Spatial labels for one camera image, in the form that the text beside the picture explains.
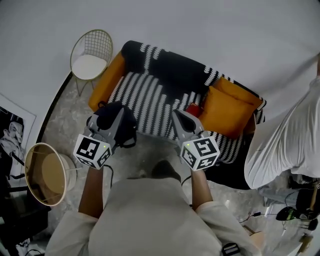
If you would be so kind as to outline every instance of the person in white shirt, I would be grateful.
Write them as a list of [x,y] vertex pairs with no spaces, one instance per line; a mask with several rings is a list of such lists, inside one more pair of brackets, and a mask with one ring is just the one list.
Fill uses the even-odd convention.
[[289,169],[320,178],[320,54],[308,92],[291,109],[258,124],[235,163],[214,167],[208,180],[243,190],[262,187]]
[[191,181],[192,208],[163,160],[152,178],[115,183],[103,207],[103,170],[90,168],[78,212],[63,216],[45,255],[220,256],[236,243],[241,255],[261,256],[226,206],[213,201],[205,173],[191,171]]

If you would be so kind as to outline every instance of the red object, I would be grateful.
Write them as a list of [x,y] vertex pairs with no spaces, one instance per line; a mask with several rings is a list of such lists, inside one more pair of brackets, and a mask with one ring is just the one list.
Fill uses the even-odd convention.
[[186,109],[186,111],[188,113],[190,113],[191,115],[195,116],[196,118],[200,117],[200,115],[202,114],[202,108],[199,107],[198,105],[191,103],[190,106],[188,106],[188,108]]

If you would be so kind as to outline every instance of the sofa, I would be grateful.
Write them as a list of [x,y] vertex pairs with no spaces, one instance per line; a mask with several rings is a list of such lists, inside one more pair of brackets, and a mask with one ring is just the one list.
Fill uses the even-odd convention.
[[[89,99],[95,112],[100,102],[122,102],[137,120],[140,133],[176,140],[171,120],[174,109],[186,110],[191,103],[200,106],[209,86],[220,77],[260,98],[254,111],[255,123],[265,121],[263,108],[267,102],[255,92],[225,74],[165,49],[136,41],[128,41],[103,73]],[[246,143],[243,134],[237,139],[210,131],[220,149],[218,160],[233,163]]]

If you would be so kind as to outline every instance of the white chair cushion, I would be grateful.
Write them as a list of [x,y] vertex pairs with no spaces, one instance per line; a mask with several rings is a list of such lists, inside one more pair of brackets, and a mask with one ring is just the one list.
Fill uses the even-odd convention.
[[93,55],[81,55],[72,65],[74,75],[82,80],[96,78],[107,66],[107,62]]

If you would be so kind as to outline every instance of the white sleeve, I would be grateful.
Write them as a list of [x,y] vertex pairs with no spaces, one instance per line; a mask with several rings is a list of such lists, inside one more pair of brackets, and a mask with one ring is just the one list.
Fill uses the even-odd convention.
[[87,256],[89,237],[98,219],[68,211],[52,234],[45,256]]
[[222,246],[236,243],[244,256],[261,256],[249,234],[240,225],[228,208],[220,202],[212,201],[200,205],[195,211],[212,229]]

